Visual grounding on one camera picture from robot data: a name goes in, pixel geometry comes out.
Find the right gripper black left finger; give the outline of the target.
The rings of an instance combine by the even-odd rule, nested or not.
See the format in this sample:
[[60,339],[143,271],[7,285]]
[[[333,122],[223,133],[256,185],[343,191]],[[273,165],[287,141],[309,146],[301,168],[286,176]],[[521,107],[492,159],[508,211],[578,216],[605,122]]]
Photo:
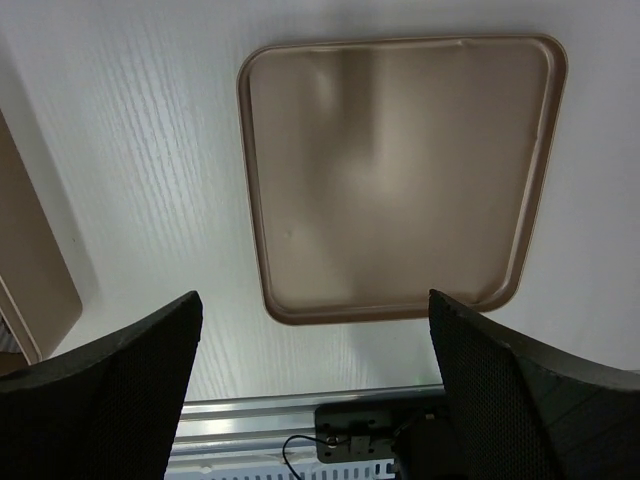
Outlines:
[[4,479],[161,479],[203,323],[191,291],[1,378]]

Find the gold tin lid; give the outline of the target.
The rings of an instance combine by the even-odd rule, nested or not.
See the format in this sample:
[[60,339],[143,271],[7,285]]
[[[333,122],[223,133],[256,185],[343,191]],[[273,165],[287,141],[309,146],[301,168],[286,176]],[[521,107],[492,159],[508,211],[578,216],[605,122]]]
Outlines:
[[518,289],[568,74],[544,34],[268,46],[237,96],[264,306],[291,326],[416,319]]

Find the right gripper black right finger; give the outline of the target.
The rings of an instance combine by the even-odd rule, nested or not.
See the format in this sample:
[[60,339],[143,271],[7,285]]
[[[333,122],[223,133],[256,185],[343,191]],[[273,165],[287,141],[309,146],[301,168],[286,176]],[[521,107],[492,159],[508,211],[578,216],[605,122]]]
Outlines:
[[470,478],[638,478],[638,373],[559,350],[437,290],[428,317]]

